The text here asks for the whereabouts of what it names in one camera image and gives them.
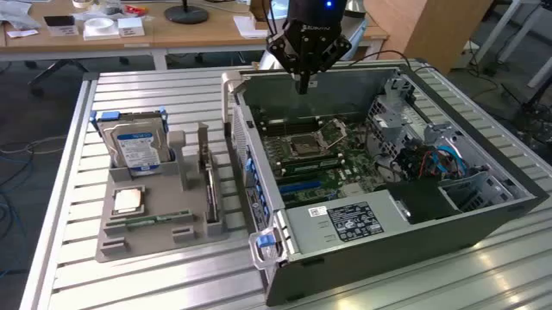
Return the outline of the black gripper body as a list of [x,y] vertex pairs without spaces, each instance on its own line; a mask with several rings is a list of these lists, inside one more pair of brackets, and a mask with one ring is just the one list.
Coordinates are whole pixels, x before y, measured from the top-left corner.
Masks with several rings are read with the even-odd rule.
[[299,69],[303,72],[305,37],[326,37],[333,41],[342,35],[345,1],[290,1],[283,35],[299,57]]

